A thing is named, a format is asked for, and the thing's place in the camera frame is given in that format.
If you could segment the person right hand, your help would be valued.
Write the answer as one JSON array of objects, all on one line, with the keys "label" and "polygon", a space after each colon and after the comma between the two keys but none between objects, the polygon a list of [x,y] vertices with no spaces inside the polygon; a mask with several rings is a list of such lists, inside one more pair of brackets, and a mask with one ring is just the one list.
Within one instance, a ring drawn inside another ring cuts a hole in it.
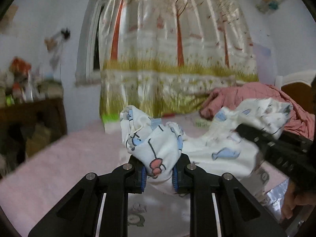
[{"label": "person right hand", "polygon": [[296,206],[315,205],[315,193],[298,193],[294,182],[289,181],[284,202],[281,208],[281,218],[290,219]]}]

